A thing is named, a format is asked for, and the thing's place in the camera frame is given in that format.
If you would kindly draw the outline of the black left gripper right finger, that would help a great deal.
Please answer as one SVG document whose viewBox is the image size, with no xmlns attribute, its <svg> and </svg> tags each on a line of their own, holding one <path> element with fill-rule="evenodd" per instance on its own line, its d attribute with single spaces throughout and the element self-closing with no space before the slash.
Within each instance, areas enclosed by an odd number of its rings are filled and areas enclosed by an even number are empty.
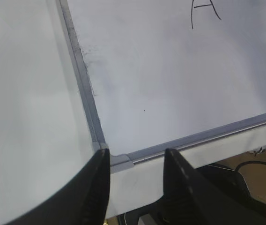
<svg viewBox="0 0 266 225">
<path fill-rule="evenodd" d="M 186 192 L 191 198 L 193 218 L 184 219 L 185 210 L 169 213 L 172 225 L 266 225 L 266 218 L 226 196 L 203 177 L 175 149 L 164 153 L 163 196 L 173 198 Z"/>
</svg>

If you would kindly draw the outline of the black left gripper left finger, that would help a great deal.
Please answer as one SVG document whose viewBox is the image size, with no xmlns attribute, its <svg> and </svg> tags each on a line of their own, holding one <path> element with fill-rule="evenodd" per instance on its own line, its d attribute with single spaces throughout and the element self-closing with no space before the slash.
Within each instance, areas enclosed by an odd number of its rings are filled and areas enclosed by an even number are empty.
<svg viewBox="0 0 266 225">
<path fill-rule="evenodd" d="M 110 194 L 110 152 L 98 150 L 57 193 L 11 225 L 102 225 Z"/>
</svg>

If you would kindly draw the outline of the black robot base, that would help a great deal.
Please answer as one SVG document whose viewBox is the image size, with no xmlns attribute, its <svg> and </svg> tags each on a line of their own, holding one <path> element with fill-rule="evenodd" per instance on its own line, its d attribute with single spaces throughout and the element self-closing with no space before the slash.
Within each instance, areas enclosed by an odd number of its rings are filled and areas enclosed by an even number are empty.
<svg viewBox="0 0 266 225">
<path fill-rule="evenodd" d="M 253 210 L 266 218 L 266 204 L 251 197 L 243 176 L 231 168 L 210 164 L 197 169 L 197 171 L 215 185 L 226 196 L 237 203 Z M 186 192 L 176 192 L 173 198 L 161 197 L 153 204 L 132 210 L 117 216 L 120 225 L 136 225 L 142 216 L 151 216 L 156 225 L 169 225 L 169 213 L 177 210 L 185 210 L 184 219 L 193 218 L 193 208 L 191 198 Z"/>
</svg>

